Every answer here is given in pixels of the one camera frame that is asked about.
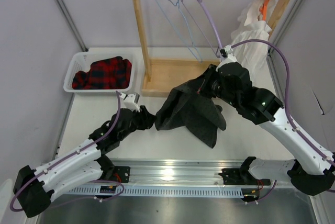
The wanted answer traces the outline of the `dark grey dotted skirt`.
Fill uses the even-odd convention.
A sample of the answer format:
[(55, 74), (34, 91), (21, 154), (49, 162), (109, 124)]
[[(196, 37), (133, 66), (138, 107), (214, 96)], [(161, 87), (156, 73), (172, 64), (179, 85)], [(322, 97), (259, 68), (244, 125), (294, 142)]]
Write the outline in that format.
[(217, 143), (218, 130), (226, 130), (222, 107), (197, 94), (204, 79), (198, 77), (173, 88), (156, 113), (156, 130), (185, 127), (210, 148)]

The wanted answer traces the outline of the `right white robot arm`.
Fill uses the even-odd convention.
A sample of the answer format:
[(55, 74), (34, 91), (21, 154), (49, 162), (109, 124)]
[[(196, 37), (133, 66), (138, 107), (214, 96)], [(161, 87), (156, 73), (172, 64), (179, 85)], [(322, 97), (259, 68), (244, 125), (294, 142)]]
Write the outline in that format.
[(304, 194), (315, 196), (334, 185), (334, 153), (320, 148), (290, 117), (287, 107), (271, 91), (253, 86), (249, 71), (237, 62), (211, 64), (198, 78), (197, 94), (220, 98), (244, 119), (274, 136), (292, 155), (287, 161), (250, 156), (239, 168), (245, 184), (255, 180), (290, 182)]

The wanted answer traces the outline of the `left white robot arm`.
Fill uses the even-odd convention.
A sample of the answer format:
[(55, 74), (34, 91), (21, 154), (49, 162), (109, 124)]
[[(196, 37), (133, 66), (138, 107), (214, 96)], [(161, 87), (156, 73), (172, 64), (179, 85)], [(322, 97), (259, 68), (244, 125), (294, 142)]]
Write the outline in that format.
[(34, 169), (24, 166), (15, 181), (10, 210), (35, 217), (61, 195), (90, 182), (111, 183), (112, 190), (123, 189), (122, 175), (107, 153), (131, 133), (150, 129), (155, 120), (145, 106), (138, 110), (120, 108), (68, 154)]

